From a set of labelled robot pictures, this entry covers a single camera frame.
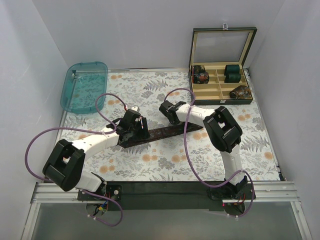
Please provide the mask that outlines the brown blue floral tie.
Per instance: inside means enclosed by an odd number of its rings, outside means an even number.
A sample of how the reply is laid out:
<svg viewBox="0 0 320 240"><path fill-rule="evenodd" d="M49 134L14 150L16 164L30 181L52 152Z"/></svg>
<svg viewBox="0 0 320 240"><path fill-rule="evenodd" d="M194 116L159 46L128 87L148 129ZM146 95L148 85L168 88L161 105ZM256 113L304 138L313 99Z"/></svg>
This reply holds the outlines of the brown blue floral tie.
<svg viewBox="0 0 320 240"><path fill-rule="evenodd" d="M148 131L139 130L132 135L123 134L119 140L118 145L123 148L143 145L150 142L155 142L161 139L171 138L174 136L182 135L184 133L184 124L171 125Z"/></svg>

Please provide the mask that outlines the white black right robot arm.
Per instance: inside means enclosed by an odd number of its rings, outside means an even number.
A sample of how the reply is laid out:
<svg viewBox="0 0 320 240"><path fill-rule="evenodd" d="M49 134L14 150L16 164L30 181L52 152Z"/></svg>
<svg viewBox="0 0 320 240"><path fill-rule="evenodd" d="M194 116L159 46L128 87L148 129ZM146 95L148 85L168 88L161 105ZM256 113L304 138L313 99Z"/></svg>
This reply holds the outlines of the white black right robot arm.
<svg viewBox="0 0 320 240"><path fill-rule="evenodd" d="M223 106L217 109L205 109L183 101L172 104L166 100L160 105L159 111L167 117L172 125L184 123L185 155L195 177L206 187L215 189L216 194L221 197L237 199L243 195L249 178L243 170L240 157L243 131L228 109ZM210 185L204 182L194 169L187 148L188 123L205 128L212 145L219 150L225 172L223 183Z"/></svg>

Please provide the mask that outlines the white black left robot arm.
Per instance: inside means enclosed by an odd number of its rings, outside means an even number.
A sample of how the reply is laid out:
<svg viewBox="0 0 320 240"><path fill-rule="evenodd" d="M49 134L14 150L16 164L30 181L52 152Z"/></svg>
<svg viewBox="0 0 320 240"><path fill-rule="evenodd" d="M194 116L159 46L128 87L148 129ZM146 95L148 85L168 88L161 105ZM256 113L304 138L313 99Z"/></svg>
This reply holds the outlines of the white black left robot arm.
<svg viewBox="0 0 320 240"><path fill-rule="evenodd" d="M118 124L106 125L98 134L74 141L62 139L53 148L42 173L65 192L87 190L95 200L106 196L105 180L83 169L84 163L99 152L150 136L147 119L134 109L125 112Z"/></svg>

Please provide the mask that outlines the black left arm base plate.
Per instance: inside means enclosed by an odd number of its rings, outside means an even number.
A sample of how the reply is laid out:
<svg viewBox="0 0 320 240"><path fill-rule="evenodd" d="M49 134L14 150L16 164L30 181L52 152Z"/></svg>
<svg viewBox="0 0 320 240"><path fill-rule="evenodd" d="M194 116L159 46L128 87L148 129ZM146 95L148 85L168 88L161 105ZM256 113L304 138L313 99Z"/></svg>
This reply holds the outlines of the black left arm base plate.
<svg viewBox="0 0 320 240"><path fill-rule="evenodd" d="M98 188L93 194L99 195L100 197L92 196L81 190L78 191L77 200L78 201L102 201L103 197L111 198L115 201L119 201L122 195L122 186L118 184L107 184Z"/></svg>

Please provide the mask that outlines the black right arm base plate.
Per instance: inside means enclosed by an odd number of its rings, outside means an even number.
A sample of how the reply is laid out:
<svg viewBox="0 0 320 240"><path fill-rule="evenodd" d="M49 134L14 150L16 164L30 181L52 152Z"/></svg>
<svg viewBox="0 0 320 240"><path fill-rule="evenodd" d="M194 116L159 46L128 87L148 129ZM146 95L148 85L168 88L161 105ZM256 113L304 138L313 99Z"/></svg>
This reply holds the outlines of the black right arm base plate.
<svg viewBox="0 0 320 240"><path fill-rule="evenodd" d="M252 185L249 183L241 187L228 183L219 188L208 188L206 193L212 200L250 200L252 196L254 199L256 198L256 194L253 193Z"/></svg>

